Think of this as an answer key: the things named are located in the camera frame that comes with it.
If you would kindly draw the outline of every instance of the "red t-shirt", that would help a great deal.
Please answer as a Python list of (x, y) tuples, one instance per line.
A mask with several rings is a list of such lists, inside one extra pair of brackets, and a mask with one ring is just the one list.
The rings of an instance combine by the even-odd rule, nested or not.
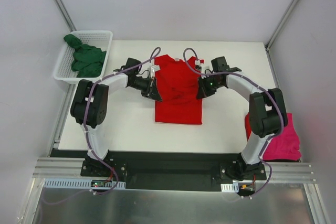
[[(188, 63), (195, 68), (195, 57)], [(200, 75), (183, 60), (169, 55), (155, 58), (160, 70), (155, 73), (162, 102), (155, 102), (155, 121), (161, 123), (202, 124), (202, 100), (197, 100)]]

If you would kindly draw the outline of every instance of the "white vent strip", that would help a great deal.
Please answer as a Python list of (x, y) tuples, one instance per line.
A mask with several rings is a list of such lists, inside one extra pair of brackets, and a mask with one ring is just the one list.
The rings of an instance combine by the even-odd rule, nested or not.
[[(92, 179), (65, 179), (65, 178), (48, 178), (45, 181), (44, 187), (46, 188), (67, 188), (67, 189), (97, 189), (91, 187)], [(104, 185), (104, 188), (109, 189), (116, 184), (115, 181), (108, 182)], [(125, 189), (125, 182), (118, 182), (115, 189)]]
[(237, 193), (239, 192), (239, 185), (237, 182), (233, 182), (233, 184), (221, 184), (221, 190), (223, 193)]

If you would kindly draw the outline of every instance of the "pink cloth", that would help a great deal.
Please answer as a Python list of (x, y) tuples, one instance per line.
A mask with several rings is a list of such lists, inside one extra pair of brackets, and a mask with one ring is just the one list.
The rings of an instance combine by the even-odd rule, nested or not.
[[(245, 117), (245, 129), (247, 138), (251, 134), (248, 123), (248, 114)], [(264, 160), (289, 159), (298, 160), (301, 157), (300, 139), (293, 126), (292, 113), (287, 113), (288, 125), (284, 128), (280, 136), (272, 139), (264, 153)]]

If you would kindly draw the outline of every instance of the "green cloth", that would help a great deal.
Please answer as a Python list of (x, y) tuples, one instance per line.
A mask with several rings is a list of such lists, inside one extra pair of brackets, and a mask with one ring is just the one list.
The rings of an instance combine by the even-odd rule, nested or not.
[(71, 69), (79, 72), (77, 77), (98, 77), (101, 74), (106, 51), (103, 52), (100, 48), (83, 44), (72, 34), (66, 35), (64, 41), (75, 49)]

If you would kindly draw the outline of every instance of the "red fabric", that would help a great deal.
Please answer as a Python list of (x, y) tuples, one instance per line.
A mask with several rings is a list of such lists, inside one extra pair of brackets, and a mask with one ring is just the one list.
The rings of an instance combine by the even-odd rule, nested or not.
[[(249, 139), (251, 127), (248, 121), (248, 115), (245, 117), (246, 136)], [(288, 125), (284, 128), (280, 136), (272, 139), (264, 153), (264, 160), (289, 159), (298, 160), (301, 157), (300, 139), (295, 132), (292, 113), (287, 113)]]
[[(195, 68), (195, 57), (188, 63)], [(169, 55), (155, 58), (160, 70), (155, 73), (162, 102), (155, 102), (155, 121), (161, 123), (202, 124), (202, 100), (197, 100), (197, 79), (183, 60)]]

